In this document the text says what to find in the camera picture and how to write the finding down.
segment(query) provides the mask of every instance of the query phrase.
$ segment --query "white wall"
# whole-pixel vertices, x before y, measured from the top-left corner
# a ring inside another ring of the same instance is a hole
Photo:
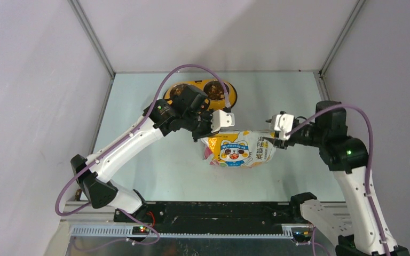
[[[356,0],[81,1],[114,69],[319,69]]]
[[[368,1],[326,74],[331,97],[372,120],[373,176],[387,223],[410,251],[410,1]],[[352,134],[366,138],[352,114]]]
[[[108,83],[67,1],[0,1],[0,255],[45,251]]]

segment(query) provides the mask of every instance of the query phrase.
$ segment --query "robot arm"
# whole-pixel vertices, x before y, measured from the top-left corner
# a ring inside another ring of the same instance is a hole
[[[222,110],[208,111],[209,102],[203,91],[189,85],[172,99],[171,104],[157,100],[153,111],[138,130],[131,132],[143,121],[148,108],[132,127],[105,148],[87,158],[73,157],[71,164],[75,174],[94,162],[77,180],[92,207],[97,209],[110,205],[134,213],[144,204],[142,196],[136,190],[127,190],[111,180],[123,164],[172,131],[189,130],[193,140],[197,141],[218,133],[221,127],[234,125],[233,114]]]
[[[322,101],[317,104],[316,112],[340,102]],[[313,223],[335,246],[337,255],[385,255],[384,244],[390,255],[409,255],[408,250],[397,244],[384,220],[378,199],[373,189],[370,174],[370,195],[366,194],[365,174],[368,153],[364,143],[347,135],[346,111],[336,108],[315,118],[296,133],[289,132],[299,126],[299,120],[293,115],[281,112],[267,120],[275,130],[275,138],[265,138],[275,147],[286,149],[299,143],[317,147],[320,157],[333,172],[345,198],[352,221],[352,227],[321,206],[320,201],[311,194],[303,193],[291,197],[290,204],[297,217]],[[385,242],[381,239],[373,210],[371,197],[378,212],[379,222],[385,233]]]

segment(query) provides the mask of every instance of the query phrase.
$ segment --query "cartoon cat face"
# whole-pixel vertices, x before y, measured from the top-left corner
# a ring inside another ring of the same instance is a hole
[[[220,146],[219,158],[226,162],[237,162],[248,158],[250,155],[248,144],[244,140],[231,142],[223,140]]]

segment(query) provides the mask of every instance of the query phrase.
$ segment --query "plastic packaging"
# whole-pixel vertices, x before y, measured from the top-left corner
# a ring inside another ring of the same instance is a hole
[[[263,137],[273,138],[274,132],[228,131],[203,138],[204,158],[210,165],[251,168],[268,162],[275,148]]]

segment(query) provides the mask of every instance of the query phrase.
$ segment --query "light blue table surface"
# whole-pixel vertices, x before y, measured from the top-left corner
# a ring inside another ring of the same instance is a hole
[[[272,115],[314,114],[320,96],[312,72],[225,72],[238,101],[232,109],[236,130],[266,130]],[[117,74],[98,133],[95,151],[128,129],[149,106],[165,73]],[[176,73],[181,81],[212,78],[207,73]],[[273,160],[252,169],[212,167],[203,159],[203,144],[186,130],[172,132],[127,162],[113,180],[138,190],[150,201],[288,201],[310,191],[321,201],[344,201],[318,149],[301,145],[278,149]]]

